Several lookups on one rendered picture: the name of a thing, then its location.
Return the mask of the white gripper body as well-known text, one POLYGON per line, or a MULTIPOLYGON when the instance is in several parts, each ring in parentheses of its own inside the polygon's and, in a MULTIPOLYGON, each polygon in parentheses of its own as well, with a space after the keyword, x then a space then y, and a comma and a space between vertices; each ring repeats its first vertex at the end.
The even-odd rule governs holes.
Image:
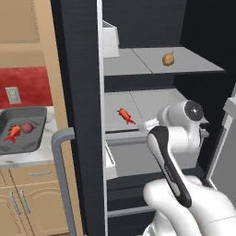
POLYGON ((148 132, 155 126, 159 125, 159 121, 157 119, 151 119, 145 122, 142 122, 137 125, 140 132, 148 132))

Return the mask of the yellow onion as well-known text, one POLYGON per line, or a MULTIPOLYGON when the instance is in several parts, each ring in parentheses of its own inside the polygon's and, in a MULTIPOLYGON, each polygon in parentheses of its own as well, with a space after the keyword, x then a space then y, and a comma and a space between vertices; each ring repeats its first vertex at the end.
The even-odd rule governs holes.
POLYGON ((166 53, 162 57, 162 63, 165 66, 171 66, 174 64, 174 55, 173 53, 166 53))

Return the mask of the red onion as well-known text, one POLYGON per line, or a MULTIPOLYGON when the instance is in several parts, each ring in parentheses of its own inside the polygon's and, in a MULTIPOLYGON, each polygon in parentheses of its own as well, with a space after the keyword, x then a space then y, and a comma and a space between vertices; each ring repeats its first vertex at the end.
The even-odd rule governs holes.
POLYGON ((29 134, 34 129, 34 126, 31 123, 25 123, 21 126, 21 130, 24 134, 29 134))

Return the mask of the grey fridge shelf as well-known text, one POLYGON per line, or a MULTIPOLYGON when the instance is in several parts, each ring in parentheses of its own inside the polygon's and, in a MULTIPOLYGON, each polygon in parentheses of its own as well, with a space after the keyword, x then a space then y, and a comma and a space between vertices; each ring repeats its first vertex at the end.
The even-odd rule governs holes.
POLYGON ((223 68, 185 47, 121 49, 118 58, 105 59, 103 66, 105 76, 223 71, 223 68), (162 63, 166 53, 173 53, 173 65, 162 63))
POLYGON ((109 92, 105 94, 105 131, 107 133, 137 130, 137 126, 153 119, 163 107, 186 100, 176 88, 109 92), (127 124, 118 110, 125 109, 134 124, 127 124))

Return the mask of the grey fridge drawer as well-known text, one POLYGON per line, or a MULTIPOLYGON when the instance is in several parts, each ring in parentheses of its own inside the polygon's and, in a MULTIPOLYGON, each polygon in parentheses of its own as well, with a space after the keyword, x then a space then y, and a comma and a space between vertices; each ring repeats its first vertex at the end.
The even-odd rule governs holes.
POLYGON ((105 140, 115 160, 119 177, 160 172, 147 144, 147 133, 137 130, 107 133, 105 140))

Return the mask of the white fridge door bin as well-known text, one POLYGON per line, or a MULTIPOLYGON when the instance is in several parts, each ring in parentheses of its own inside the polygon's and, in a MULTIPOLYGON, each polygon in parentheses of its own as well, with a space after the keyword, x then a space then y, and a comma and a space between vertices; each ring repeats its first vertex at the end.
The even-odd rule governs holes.
POLYGON ((115 179, 118 177, 116 163, 110 151, 108 144, 105 144, 106 151, 106 179, 115 179))
POLYGON ((119 53, 119 36, 118 29, 106 22, 102 21, 103 29, 103 57, 116 58, 120 56, 119 53))

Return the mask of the grey fridge door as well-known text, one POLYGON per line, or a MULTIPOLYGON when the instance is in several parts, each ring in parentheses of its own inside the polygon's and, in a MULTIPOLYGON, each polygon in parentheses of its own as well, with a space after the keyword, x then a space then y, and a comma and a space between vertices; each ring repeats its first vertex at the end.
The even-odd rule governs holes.
POLYGON ((236 202, 236 85, 223 107, 222 132, 206 179, 236 202))

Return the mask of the black fridge door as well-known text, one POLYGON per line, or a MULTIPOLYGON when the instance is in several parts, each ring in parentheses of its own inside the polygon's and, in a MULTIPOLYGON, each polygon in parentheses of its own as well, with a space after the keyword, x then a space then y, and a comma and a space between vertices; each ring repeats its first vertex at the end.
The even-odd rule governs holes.
POLYGON ((51 0, 83 231, 105 236, 97 0, 51 0))

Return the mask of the black fridge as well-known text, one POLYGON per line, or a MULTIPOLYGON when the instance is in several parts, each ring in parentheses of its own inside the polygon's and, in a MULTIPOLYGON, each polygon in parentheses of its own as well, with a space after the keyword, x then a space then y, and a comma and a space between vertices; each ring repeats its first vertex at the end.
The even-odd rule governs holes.
POLYGON ((223 107, 236 85, 236 0, 97 0, 100 118, 105 236, 138 236, 153 219, 142 192, 161 172, 106 179, 105 94, 177 89, 204 109, 206 139, 182 155, 183 171, 204 184, 222 132, 223 107), (133 48, 185 47, 223 71, 105 76, 102 21, 118 29, 119 52, 133 48))

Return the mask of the beige tall side panel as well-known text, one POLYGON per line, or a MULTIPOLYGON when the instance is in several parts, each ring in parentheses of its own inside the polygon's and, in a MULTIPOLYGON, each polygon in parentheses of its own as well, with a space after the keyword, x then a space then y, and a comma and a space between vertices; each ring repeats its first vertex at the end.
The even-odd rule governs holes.
MULTIPOLYGON (((53 25, 52 5, 50 0, 33 0, 33 3, 36 12, 40 44, 44 54, 45 65, 47 68, 52 93, 57 131, 59 131, 69 127, 69 125, 66 115, 65 96, 53 25)), ((62 153, 77 236, 83 236, 79 199, 77 194, 77 182, 74 173, 73 154, 71 148, 72 141, 73 140, 65 141, 62 144, 62 153)))

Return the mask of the beige cupboard door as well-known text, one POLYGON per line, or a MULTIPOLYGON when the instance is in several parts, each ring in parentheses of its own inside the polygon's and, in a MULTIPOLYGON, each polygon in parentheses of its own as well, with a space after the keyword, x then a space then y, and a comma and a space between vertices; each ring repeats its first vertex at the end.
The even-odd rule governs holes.
POLYGON ((29 223, 35 236, 68 233, 64 204, 58 182, 33 183, 17 186, 24 191, 30 214, 29 223))
POLYGON ((0 236, 34 236, 14 186, 0 188, 0 236), (17 214, 11 203, 9 196, 11 191, 14 193, 20 215, 17 214))

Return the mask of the beige drawer front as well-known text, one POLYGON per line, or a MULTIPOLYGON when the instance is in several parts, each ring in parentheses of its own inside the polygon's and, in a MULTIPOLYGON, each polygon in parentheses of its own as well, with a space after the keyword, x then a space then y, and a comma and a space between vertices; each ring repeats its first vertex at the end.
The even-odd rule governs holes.
POLYGON ((57 173, 53 164, 13 167, 0 169, 6 185, 23 185, 57 181, 57 173), (52 171, 49 175, 30 176, 31 172, 52 171))

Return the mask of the grey wall outlet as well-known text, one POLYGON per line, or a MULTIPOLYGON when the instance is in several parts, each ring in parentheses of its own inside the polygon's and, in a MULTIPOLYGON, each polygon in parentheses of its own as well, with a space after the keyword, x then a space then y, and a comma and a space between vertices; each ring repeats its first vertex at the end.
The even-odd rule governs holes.
POLYGON ((10 104, 20 104, 21 98, 17 87, 6 88, 6 95, 10 104))

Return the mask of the beige wall cupboard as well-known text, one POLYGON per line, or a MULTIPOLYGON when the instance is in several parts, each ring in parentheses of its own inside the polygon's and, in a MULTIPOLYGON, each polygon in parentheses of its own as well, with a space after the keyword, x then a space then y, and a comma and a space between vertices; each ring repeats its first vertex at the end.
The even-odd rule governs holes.
POLYGON ((0 43, 39 41, 33 0, 0 0, 0 43))

